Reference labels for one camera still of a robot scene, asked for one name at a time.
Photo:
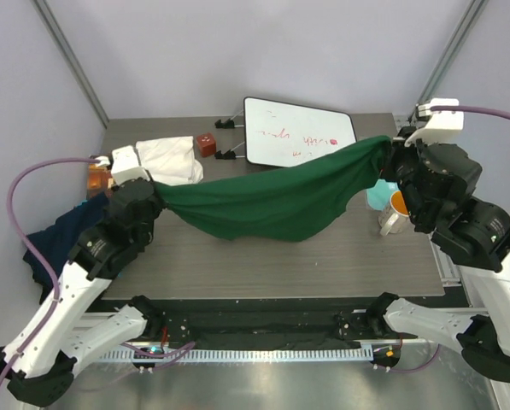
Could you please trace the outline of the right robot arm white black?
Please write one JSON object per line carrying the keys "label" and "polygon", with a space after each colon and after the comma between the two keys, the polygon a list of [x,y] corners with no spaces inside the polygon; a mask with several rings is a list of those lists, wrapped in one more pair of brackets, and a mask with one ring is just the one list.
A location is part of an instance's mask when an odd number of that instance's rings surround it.
{"label": "right robot arm white black", "polygon": [[382,171],[398,184],[416,232],[460,268],[484,315],[422,307],[384,292],[366,311],[368,330],[429,339],[479,374],[510,384],[510,216],[473,193],[483,169],[459,146],[395,141]]}

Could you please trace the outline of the green t-shirt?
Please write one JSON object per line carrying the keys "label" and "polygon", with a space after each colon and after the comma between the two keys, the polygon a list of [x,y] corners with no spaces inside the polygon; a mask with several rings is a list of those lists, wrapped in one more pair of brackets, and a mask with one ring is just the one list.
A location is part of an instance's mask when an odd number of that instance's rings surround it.
{"label": "green t-shirt", "polygon": [[376,184],[390,149],[390,137],[381,135],[294,167],[155,189],[168,210],[213,237],[301,242]]}

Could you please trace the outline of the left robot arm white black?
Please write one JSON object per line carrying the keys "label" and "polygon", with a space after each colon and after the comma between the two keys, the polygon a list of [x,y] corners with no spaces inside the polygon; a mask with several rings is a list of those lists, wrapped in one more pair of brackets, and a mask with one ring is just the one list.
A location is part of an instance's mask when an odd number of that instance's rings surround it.
{"label": "left robot arm white black", "polygon": [[103,218],[80,234],[52,292],[14,341],[0,347],[0,381],[17,401],[47,407],[106,350],[161,335],[164,315],[145,296],[133,297],[81,337],[71,332],[87,308],[151,244],[163,208],[154,183],[129,180],[111,196]]}

